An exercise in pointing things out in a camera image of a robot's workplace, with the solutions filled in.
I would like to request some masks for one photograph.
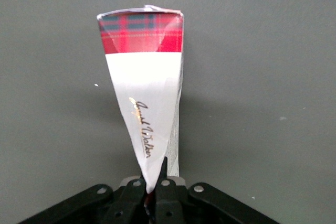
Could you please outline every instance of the metal screw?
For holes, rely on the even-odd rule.
[[[104,194],[104,193],[106,193],[106,191],[107,191],[107,189],[105,187],[102,187],[97,191],[97,194]]]
[[[139,180],[133,182],[133,186],[140,186],[141,182]]]
[[[197,193],[201,193],[201,192],[204,191],[204,188],[203,188],[203,186],[195,186],[194,191],[197,192]]]
[[[170,182],[169,182],[169,180],[163,180],[163,181],[161,182],[161,185],[163,185],[163,186],[168,186],[168,185],[170,185]]]

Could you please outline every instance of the plaid label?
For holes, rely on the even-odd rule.
[[[98,20],[105,54],[181,52],[183,16],[175,13],[123,13]]]

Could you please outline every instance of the screw hole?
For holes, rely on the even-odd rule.
[[[139,180],[133,182],[133,186],[141,186],[141,182]]]
[[[114,216],[115,216],[116,218],[119,218],[120,216],[122,216],[122,214],[123,214],[122,211],[118,211],[118,212],[115,212],[115,213],[114,213]]]
[[[102,187],[97,191],[97,194],[104,194],[104,193],[106,193],[106,191],[107,191],[107,189],[105,187]]]
[[[169,182],[169,180],[163,180],[162,182],[161,182],[161,185],[163,185],[163,186],[168,186],[168,185],[170,185],[170,182]]]

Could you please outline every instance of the gray background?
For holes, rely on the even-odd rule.
[[[1,0],[0,223],[140,173],[96,15],[144,4],[185,14],[188,185],[336,223],[336,0]]]

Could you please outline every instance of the white label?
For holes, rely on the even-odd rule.
[[[131,137],[146,190],[155,188],[168,156],[168,175],[178,176],[180,52],[106,55],[121,114]]]

